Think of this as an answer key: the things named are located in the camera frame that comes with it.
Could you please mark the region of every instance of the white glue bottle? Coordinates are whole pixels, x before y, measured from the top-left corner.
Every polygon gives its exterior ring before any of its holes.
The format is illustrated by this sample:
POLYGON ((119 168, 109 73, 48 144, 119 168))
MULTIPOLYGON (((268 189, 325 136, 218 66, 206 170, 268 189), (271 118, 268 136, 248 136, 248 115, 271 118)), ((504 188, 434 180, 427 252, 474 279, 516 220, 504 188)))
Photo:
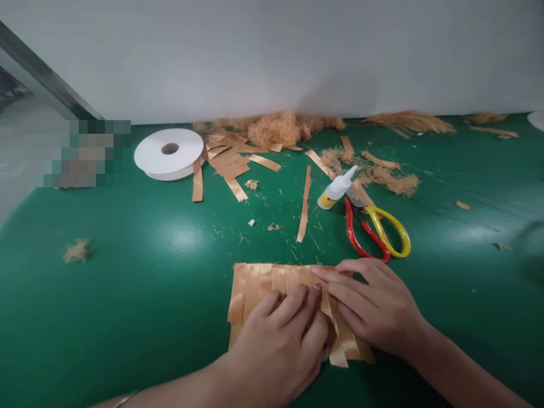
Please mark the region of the white glue bottle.
POLYGON ((321 194, 317 200, 317 205, 324 210, 328 210, 335 205, 336 202, 346 194, 346 191, 351 186, 351 178, 356 170, 357 166, 353 166, 346 174, 337 176, 333 182, 327 186, 325 192, 321 194))

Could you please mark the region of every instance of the roll core hole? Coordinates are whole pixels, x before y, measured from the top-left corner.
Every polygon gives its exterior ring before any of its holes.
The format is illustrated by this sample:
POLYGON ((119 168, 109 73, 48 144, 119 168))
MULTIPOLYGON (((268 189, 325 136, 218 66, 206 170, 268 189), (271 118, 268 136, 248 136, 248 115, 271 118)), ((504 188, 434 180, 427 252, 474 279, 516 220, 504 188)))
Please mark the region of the roll core hole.
POLYGON ((161 149, 161 152, 163 154, 172 154, 177 152, 179 148, 180 146, 178 146, 177 143, 169 143, 163 146, 163 148, 161 149))

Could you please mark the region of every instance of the forearm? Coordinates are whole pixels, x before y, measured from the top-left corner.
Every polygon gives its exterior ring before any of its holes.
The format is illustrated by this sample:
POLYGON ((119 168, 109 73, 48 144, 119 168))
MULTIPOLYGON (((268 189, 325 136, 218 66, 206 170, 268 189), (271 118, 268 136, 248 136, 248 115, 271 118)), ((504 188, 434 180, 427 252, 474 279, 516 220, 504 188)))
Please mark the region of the forearm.
MULTIPOLYGON (((235 407, 234 388, 216 363, 188 376, 140 391, 122 408, 235 407)), ((91 408, 113 408, 122 396, 91 408)))
POLYGON ((531 406, 432 327, 406 360, 454 407, 531 406))

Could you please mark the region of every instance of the wrist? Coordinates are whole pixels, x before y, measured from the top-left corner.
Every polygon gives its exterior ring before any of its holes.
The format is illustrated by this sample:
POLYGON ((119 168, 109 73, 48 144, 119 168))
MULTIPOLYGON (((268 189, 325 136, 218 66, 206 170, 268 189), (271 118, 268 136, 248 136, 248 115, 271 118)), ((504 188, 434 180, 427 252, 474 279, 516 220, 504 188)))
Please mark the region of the wrist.
POLYGON ((418 342, 403 358, 415 369, 439 363, 447 341, 446 336, 425 321, 418 342))

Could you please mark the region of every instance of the white tape roll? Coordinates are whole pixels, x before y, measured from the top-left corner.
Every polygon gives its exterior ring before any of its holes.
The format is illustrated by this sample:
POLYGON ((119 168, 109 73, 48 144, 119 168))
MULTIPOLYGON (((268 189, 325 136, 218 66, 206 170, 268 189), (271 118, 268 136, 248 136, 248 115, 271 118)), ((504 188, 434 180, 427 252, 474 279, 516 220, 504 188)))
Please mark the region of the white tape roll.
POLYGON ((134 152, 136 165, 156 180, 178 180, 193 173, 193 162, 204 148, 202 138, 188 129, 150 134, 134 152))

